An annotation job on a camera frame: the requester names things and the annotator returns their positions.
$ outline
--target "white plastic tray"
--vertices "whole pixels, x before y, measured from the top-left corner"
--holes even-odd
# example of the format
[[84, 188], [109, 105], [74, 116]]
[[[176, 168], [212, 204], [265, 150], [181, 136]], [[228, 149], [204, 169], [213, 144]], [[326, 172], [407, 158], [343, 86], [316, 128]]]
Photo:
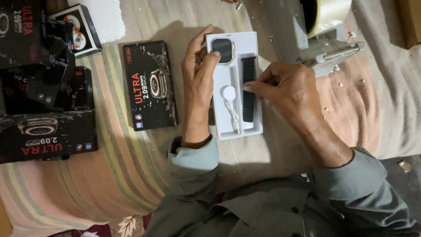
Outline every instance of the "white plastic tray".
[[[254, 119], [252, 123], [242, 120], [242, 61], [247, 57], [256, 57], [254, 59], [255, 76], [258, 77], [258, 49], [256, 32], [241, 32], [231, 34], [215, 34], [206, 36], [206, 45], [208, 53], [211, 52], [211, 42], [215, 38], [230, 39], [234, 44], [234, 58], [229, 64], [216, 66], [213, 73], [213, 110], [215, 111], [216, 130], [219, 140], [245, 137], [263, 133], [262, 108], [260, 100], [255, 97]], [[233, 101], [234, 109], [240, 117], [240, 134], [234, 131], [232, 118], [229, 109], [225, 106], [222, 97], [222, 90], [227, 86], [233, 86], [237, 91], [237, 97]]]

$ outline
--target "shirt cuff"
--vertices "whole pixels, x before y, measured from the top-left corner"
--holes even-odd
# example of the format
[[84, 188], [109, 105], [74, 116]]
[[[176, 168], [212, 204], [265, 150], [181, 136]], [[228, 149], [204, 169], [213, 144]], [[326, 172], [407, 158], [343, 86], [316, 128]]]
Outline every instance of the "shirt cuff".
[[363, 148], [352, 148], [354, 156], [345, 166], [333, 169], [313, 167], [310, 180], [321, 197], [353, 200], [376, 191], [385, 181], [383, 165]]
[[218, 149], [215, 138], [199, 149], [180, 147], [181, 137], [176, 137], [168, 149], [171, 168], [176, 173], [206, 173], [218, 166]]

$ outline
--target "white charging cable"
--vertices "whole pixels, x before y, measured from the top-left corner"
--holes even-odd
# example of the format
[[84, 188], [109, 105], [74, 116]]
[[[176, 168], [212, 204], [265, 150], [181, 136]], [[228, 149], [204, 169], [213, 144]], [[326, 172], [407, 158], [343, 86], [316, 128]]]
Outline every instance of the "white charging cable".
[[229, 112], [231, 113], [232, 126], [234, 127], [234, 130], [237, 132], [237, 134], [241, 134], [240, 124], [238, 122], [240, 117], [235, 112], [234, 103], [232, 102], [237, 97], [235, 88], [232, 86], [225, 87], [222, 90], [222, 97], [225, 99], [225, 106], [229, 109]]

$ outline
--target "packing tape roll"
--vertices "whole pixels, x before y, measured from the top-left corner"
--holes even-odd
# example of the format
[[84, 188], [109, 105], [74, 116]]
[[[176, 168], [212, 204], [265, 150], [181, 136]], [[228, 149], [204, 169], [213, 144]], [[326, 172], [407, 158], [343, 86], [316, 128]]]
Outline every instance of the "packing tape roll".
[[329, 29], [345, 21], [352, 0], [317, 0], [316, 20], [308, 38], [328, 32]]

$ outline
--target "fingernail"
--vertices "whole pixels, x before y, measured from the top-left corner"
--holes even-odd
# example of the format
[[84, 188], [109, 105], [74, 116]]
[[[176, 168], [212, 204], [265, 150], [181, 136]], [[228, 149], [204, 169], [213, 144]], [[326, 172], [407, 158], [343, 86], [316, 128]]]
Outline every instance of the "fingernail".
[[253, 84], [254, 84], [254, 81], [246, 82], [242, 86], [242, 89], [247, 91], [247, 92], [253, 92]]

